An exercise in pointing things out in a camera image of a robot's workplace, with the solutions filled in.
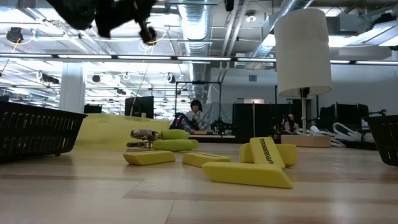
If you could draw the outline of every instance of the black plastic basket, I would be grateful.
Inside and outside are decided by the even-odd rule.
[[[0,101],[0,162],[70,152],[85,117]]]
[[[385,164],[398,166],[398,115],[365,119]]]

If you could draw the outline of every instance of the ceiling pipe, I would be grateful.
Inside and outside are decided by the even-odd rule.
[[[228,45],[228,41],[229,41],[229,37],[231,35],[231,31],[232,31],[232,26],[235,23],[235,15],[236,15],[236,11],[238,10],[238,7],[234,7],[234,9],[231,12],[230,15],[230,19],[229,19],[229,23],[228,23],[228,27],[227,30],[225,32],[225,38],[224,38],[224,42],[223,42],[223,48],[221,49],[221,53],[220,56],[224,56],[225,51],[226,51],[226,47]]]
[[[257,47],[257,49],[251,54],[250,57],[266,57],[269,52],[271,52],[273,46],[267,45],[265,43],[266,37],[274,28],[276,22],[284,15],[295,11],[297,9],[305,9],[311,5],[314,0],[285,0],[280,6],[280,10],[271,16],[267,16],[266,21],[263,24],[263,38],[262,43]],[[254,69],[264,69],[265,65],[259,62],[249,62],[245,64],[245,69],[254,70]]]
[[[208,40],[210,37],[211,7],[206,5],[184,4],[178,5],[181,15],[181,25],[185,40]],[[210,44],[203,42],[185,43],[185,50],[188,56],[208,56]],[[191,63],[191,81],[209,81],[210,68],[207,64]],[[204,98],[199,89],[194,89],[195,98]]]

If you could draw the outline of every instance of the wooden table surface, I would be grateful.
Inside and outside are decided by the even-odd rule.
[[[239,145],[197,151],[238,161]],[[1,164],[0,223],[398,223],[398,167],[376,151],[300,148],[291,190],[211,182],[182,155],[138,167],[121,152],[74,149]]]

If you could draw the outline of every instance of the white wall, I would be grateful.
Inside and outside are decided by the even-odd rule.
[[[260,98],[265,103],[274,103],[275,83],[257,82],[250,86],[247,81],[249,72],[240,70],[244,77],[239,82],[226,82],[223,85],[222,103],[234,103],[238,98]],[[264,72],[263,76],[272,74]],[[333,90],[319,96],[320,108],[333,103],[356,104],[369,106],[370,111],[387,110],[387,115],[398,114],[398,67],[392,66],[332,66]],[[287,103],[286,98],[278,96],[278,103]],[[312,102],[312,114],[316,115],[315,98]]]

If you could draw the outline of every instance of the seated person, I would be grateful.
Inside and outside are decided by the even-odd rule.
[[[189,121],[184,120],[184,129],[193,134],[195,131],[204,131],[208,124],[208,119],[202,112],[201,103],[199,100],[192,100],[191,111],[185,115]]]
[[[284,126],[285,126],[285,130],[288,130],[293,134],[296,133],[296,131],[300,128],[300,126],[297,123],[294,123],[294,115],[293,114],[287,115]]]

